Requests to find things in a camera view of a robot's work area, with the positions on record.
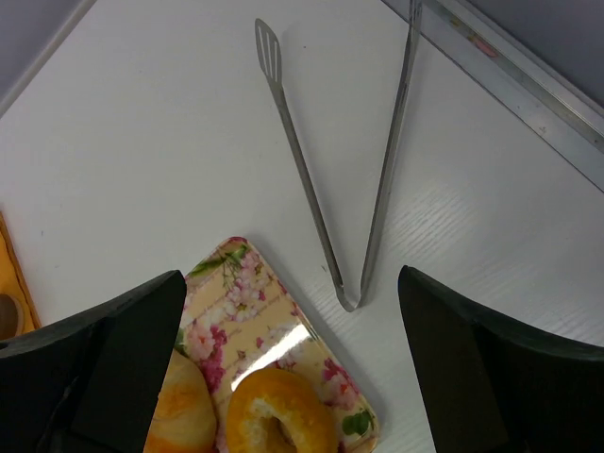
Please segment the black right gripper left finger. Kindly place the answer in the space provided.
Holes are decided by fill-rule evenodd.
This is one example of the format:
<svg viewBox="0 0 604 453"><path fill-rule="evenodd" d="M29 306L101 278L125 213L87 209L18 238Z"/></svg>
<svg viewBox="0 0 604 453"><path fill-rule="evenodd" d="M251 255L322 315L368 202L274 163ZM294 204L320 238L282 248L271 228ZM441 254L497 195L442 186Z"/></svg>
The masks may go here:
<svg viewBox="0 0 604 453"><path fill-rule="evenodd" d="M2 451L143 451L185 297L173 270L2 341Z"/></svg>

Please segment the metal kitchen tongs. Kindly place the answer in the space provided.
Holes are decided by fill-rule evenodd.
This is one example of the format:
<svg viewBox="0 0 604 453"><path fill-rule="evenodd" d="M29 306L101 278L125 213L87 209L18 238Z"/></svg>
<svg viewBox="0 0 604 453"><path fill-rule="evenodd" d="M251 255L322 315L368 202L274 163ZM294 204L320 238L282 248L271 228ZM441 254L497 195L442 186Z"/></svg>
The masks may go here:
<svg viewBox="0 0 604 453"><path fill-rule="evenodd" d="M368 301L370 296L371 282L378 260L382 231L386 222L389 199L394 180L395 160L411 86L412 69L421 37L423 5L424 3L422 1L409 2L409 28L405 44L405 53L361 270L360 296L356 299L351 299L346 294L344 279L329 238L320 203L310 177L310 171L296 134L294 121L287 105L282 83L282 56L279 40L273 29L261 18L257 18L254 23L255 42L260 69L265 76L270 93L273 96L277 113L283 125L293 155L294 164L301 180L310 207L312 219L325 255L327 269L331 276L336 298L341 307L347 312L353 312L359 309Z"/></svg>

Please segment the round twisted bread bun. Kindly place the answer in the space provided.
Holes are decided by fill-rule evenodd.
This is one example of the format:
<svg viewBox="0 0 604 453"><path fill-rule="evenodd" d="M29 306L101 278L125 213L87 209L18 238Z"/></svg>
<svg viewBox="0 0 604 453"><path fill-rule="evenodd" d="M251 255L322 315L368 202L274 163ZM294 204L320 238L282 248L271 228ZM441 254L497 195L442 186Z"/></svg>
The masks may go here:
<svg viewBox="0 0 604 453"><path fill-rule="evenodd" d="M143 450L211 452L217 420L201 371L173 351Z"/></svg>

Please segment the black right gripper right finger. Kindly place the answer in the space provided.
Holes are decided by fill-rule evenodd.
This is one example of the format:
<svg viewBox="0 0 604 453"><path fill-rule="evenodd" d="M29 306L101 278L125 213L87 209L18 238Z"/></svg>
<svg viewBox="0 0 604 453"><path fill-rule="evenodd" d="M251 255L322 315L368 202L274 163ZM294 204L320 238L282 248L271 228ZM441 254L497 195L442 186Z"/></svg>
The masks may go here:
<svg viewBox="0 0 604 453"><path fill-rule="evenodd" d="M532 327L410 266L398 298L437 451L602 451L602 347Z"/></svg>

